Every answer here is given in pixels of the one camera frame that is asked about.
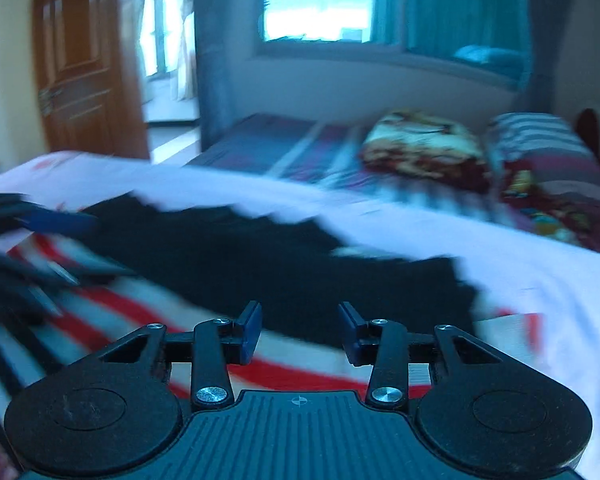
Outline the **white floral bed sheet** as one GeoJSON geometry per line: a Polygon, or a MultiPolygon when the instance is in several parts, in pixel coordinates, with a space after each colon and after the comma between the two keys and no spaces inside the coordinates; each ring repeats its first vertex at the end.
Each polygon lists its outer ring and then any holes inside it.
{"type": "MultiPolygon", "coordinates": [[[[577,393],[593,416],[578,471],[600,479],[600,254],[524,232],[435,211],[385,203],[236,172],[152,166],[142,160],[50,154],[0,175],[0,193],[82,209],[126,192],[163,210],[237,206],[247,216],[316,217],[323,228],[369,255],[460,257],[460,275],[486,294],[479,333],[577,393]]],[[[256,362],[236,372],[235,388],[362,387],[370,374],[341,351],[265,331],[256,362]]]]}

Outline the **red black white striped sweater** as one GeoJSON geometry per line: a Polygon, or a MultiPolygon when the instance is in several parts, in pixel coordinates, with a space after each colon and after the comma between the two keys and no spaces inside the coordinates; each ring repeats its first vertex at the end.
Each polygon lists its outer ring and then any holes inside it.
{"type": "Polygon", "coordinates": [[[161,210],[131,194],[61,211],[0,194],[0,410],[134,330],[185,333],[236,320],[250,301],[262,306],[260,338],[271,331],[345,358],[343,302],[366,321],[427,335],[452,325],[488,342],[478,323],[496,317],[478,318],[486,294],[456,259],[352,249],[315,218],[161,210]]]}

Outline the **brown wooden door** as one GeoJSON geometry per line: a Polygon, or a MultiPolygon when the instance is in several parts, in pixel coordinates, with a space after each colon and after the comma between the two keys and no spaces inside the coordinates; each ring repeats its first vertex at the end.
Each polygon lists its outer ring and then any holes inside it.
{"type": "Polygon", "coordinates": [[[148,159],[134,27],[122,0],[33,0],[38,110],[52,152],[148,159]]]}

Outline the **folded patterned blanket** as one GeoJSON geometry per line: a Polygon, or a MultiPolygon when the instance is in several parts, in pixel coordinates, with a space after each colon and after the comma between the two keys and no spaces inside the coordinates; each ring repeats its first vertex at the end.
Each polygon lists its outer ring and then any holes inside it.
{"type": "Polygon", "coordinates": [[[491,186],[479,137],[459,122],[420,110],[392,110],[373,126],[360,157],[368,168],[484,194],[491,186]]]}

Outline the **striped purple mattress sheet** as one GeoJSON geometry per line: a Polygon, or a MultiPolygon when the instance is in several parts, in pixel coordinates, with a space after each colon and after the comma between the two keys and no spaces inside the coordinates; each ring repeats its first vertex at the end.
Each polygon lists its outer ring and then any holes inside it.
{"type": "Polygon", "coordinates": [[[329,190],[367,195],[452,216],[527,231],[512,208],[477,194],[422,179],[369,170],[360,151],[370,129],[255,114],[238,122],[190,164],[329,190]]]}

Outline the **colourful floral cloth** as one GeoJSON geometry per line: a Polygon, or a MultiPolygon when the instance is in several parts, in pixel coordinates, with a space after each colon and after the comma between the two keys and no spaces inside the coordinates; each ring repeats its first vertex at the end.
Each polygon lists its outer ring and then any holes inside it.
{"type": "Polygon", "coordinates": [[[529,169],[507,169],[500,196],[518,214],[524,230],[600,253],[599,206],[548,194],[529,169]]]}

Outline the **striped pillow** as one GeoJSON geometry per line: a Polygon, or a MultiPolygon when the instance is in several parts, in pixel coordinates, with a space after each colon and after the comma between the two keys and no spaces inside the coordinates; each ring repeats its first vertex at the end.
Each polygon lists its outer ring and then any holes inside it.
{"type": "Polygon", "coordinates": [[[496,182],[508,164],[520,162],[550,195],[600,207],[600,163],[562,118],[543,113],[508,113],[493,118],[486,159],[496,182]]]}

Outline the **window with teal curtain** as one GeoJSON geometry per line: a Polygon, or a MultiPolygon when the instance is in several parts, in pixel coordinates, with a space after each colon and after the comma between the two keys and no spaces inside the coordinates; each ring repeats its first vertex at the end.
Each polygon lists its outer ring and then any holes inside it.
{"type": "Polygon", "coordinates": [[[530,58],[527,0],[256,0],[266,52],[407,55],[519,84],[530,58]]]}

